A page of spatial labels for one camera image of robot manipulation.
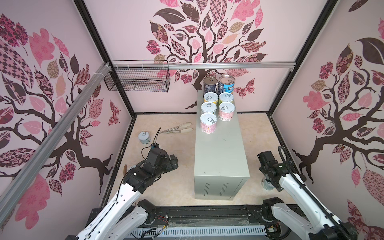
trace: white can lid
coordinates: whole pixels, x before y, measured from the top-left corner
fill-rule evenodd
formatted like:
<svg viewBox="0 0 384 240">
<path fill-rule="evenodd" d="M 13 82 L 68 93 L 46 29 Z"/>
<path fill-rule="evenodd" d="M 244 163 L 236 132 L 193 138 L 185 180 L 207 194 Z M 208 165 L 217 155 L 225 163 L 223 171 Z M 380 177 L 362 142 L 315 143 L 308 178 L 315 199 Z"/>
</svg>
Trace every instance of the white can lid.
<svg viewBox="0 0 384 240">
<path fill-rule="evenodd" d="M 229 102 L 233 100 L 233 95 L 231 93 L 220 93 L 219 98 L 223 102 Z"/>
<path fill-rule="evenodd" d="M 200 116 L 200 121 L 204 124 L 208 124 L 208 125 L 211 125 L 215 122 L 217 122 L 217 117 L 215 114 L 213 113 L 203 113 L 201 116 Z"/>
<path fill-rule="evenodd" d="M 230 102 L 222 102 L 218 108 L 225 113 L 231 113 L 235 110 L 235 105 Z"/>
<path fill-rule="evenodd" d="M 205 93 L 204 99 L 208 102 L 214 102 L 214 101 L 218 100 L 218 95 L 216 93 L 212 93 L 212 92 Z"/>
<path fill-rule="evenodd" d="M 149 133 L 148 132 L 141 132 L 141 133 L 139 133 L 139 139 L 140 140 L 146 140 L 146 139 L 148 139 L 148 137 L 149 137 Z"/>
<path fill-rule="evenodd" d="M 216 111 L 216 104 L 214 103 L 211 103 L 211 102 L 205 102 L 203 104 L 201 104 L 201 110 L 203 110 L 204 112 L 214 112 Z"/>
</svg>

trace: light pink can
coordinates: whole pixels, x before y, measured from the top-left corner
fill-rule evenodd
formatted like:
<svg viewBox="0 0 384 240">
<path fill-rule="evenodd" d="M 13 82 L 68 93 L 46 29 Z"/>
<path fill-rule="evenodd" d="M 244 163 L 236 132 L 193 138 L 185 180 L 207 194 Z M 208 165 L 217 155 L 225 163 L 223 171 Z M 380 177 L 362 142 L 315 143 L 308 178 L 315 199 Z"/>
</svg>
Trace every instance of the light pink can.
<svg viewBox="0 0 384 240">
<path fill-rule="evenodd" d="M 213 113 L 204 113 L 200 116 L 200 128 L 205 133 L 213 133 L 216 129 L 217 117 Z"/>
<path fill-rule="evenodd" d="M 235 112 L 235 105 L 233 103 L 222 102 L 218 106 L 218 117 L 222 121 L 228 122 L 232 120 L 234 112 Z"/>
</svg>

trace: aluminum rail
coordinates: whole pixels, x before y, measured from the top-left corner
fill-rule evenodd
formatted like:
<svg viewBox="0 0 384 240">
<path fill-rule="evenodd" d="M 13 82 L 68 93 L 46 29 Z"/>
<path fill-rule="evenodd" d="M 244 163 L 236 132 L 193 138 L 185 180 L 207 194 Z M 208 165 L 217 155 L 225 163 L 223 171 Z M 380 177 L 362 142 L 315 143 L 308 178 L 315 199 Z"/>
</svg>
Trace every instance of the aluminum rail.
<svg viewBox="0 0 384 240">
<path fill-rule="evenodd" d="M 12 209 L 19 202 L 25 191 L 35 180 L 41 167 L 47 161 L 59 141 L 63 138 L 80 110 L 84 107 L 93 91 L 110 71 L 108 63 L 103 63 L 92 76 L 88 84 L 83 88 L 80 95 L 75 99 L 68 111 L 60 118 L 52 132 L 46 137 L 43 143 L 37 148 L 32 158 L 23 166 L 22 170 L 11 182 L 0 198 L 0 225 L 6 220 Z"/>
<path fill-rule="evenodd" d="M 121 64 L 114 63 L 113 67 L 118 68 L 169 68 L 177 69 L 231 69 L 231 68 L 294 68 L 295 62 L 258 62 L 258 63 L 133 63 L 127 64 L 121 61 Z"/>
</svg>

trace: soup can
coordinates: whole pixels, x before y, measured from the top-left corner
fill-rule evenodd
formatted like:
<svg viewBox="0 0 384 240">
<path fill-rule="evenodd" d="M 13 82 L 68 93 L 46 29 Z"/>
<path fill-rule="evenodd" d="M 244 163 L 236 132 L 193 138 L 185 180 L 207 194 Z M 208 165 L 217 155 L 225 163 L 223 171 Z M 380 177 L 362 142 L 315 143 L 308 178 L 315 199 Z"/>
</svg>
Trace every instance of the soup can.
<svg viewBox="0 0 384 240">
<path fill-rule="evenodd" d="M 231 93 L 220 93 L 218 97 L 218 104 L 220 105 L 222 102 L 233 103 L 233 95 Z"/>
<path fill-rule="evenodd" d="M 139 133 L 139 140 L 141 144 L 148 144 L 151 141 L 151 138 L 149 136 L 148 132 L 141 132 Z"/>
<path fill-rule="evenodd" d="M 204 94 L 204 102 L 211 102 L 217 104 L 218 95 L 216 93 L 205 93 Z"/>
<path fill-rule="evenodd" d="M 235 112 L 235 105 L 233 103 L 222 102 L 218 106 L 218 117 L 222 121 L 228 122 L 232 120 L 234 112 Z"/>
<path fill-rule="evenodd" d="M 204 78 L 204 94 L 205 93 L 215 93 L 217 79 L 215 77 L 209 76 Z"/>
<path fill-rule="evenodd" d="M 205 102 L 205 103 L 201 104 L 201 114 L 204 114 L 204 113 L 215 114 L 216 108 L 217 108 L 216 104 L 211 103 L 211 102 Z"/>
<path fill-rule="evenodd" d="M 217 117 L 213 113 L 204 113 L 200 116 L 200 128 L 204 133 L 213 133 L 216 129 Z"/>
<path fill-rule="evenodd" d="M 235 78 L 229 75 L 221 75 L 218 79 L 217 94 L 232 93 Z"/>
</svg>

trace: gray metal box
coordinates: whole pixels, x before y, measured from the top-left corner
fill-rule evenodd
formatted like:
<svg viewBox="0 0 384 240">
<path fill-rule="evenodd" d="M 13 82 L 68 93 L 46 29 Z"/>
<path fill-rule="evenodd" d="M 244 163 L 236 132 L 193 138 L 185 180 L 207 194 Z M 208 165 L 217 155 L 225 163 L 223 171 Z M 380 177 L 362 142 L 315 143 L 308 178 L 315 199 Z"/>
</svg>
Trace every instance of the gray metal box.
<svg viewBox="0 0 384 240">
<path fill-rule="evenodd" d="M 203 91 L 198 90 L 195 199 L 233 200 L 250 178 L 237 113 L 228 122 L 218 119 L 215 132 L 206 134 L 200 129 L 202 103 Z"/>
</svg>

